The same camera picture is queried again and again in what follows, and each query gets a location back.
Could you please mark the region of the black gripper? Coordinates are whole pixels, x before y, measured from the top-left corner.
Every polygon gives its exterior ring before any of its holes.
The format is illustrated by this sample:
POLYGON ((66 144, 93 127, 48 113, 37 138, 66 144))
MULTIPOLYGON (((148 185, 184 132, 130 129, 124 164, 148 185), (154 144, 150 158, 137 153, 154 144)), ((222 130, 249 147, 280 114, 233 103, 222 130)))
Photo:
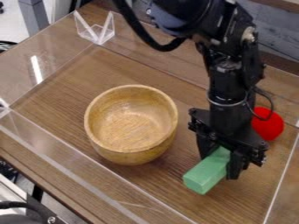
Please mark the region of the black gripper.
POLYGON ((226 179, 237 179, 249 164, 261 166, 267 157, 268 144, 250 125, 254 104, 256 98, 248 97, 234 104, 212 103, 209 109, 188 111, 188 129, 196 135, 200 158, 218 147, 229 151, 226 179))

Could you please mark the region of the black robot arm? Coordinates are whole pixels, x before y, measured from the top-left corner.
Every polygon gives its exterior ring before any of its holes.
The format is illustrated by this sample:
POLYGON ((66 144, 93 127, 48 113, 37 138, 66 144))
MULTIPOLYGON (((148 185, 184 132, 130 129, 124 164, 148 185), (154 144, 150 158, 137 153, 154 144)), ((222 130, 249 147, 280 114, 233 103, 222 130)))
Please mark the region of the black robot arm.
POLYGON ((200 157, 224 147, 228 179, 265 160, 267 143, 253 131, 253 107, 264 79, 257 28, 236 0, 149 0, 144 13, 157 29, 173 36, 161 45, 138 22, 125 0, 112 0, 138 38, 157 51, 169 52, 192 40, 209 76, 206 109, 190 108, 188 128, 196 134, 200 157))

